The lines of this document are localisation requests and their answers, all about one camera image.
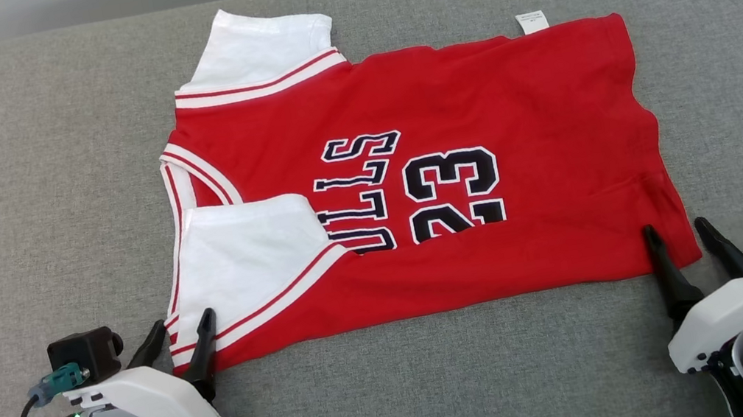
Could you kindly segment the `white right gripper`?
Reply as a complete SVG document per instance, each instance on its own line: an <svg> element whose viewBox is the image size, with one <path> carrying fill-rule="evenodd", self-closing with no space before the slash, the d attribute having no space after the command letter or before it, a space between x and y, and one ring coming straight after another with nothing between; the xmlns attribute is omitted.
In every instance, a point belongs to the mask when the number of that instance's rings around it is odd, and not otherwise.
<svg viewBox="0 0 743 417"><path fill-rule="evenodd" d="M721 351L743 331L743 252L706 217L694 218L694 225L704 248L716 257L731 280L708 297L683 277L657 229L647 225L642 231L665 313L675 333L668 355L682 374L692 368L701 370L711 353Z"/></svg>

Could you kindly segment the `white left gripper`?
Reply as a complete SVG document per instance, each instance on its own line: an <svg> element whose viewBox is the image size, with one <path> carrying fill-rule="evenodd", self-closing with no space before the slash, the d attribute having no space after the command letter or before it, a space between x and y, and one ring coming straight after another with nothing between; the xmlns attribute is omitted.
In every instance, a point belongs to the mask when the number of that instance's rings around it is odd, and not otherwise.
<svg viewBox="0 0 743 417"><path fill-rule="evenodd" d="M221 417L211 402L216 396L216 315L207 308L197 325L188 369L181 378L151 368L162 353L168 333L157 320L127 363L127 370L103 382L67 390L83 409L114 406L135 417Z"/></svg>

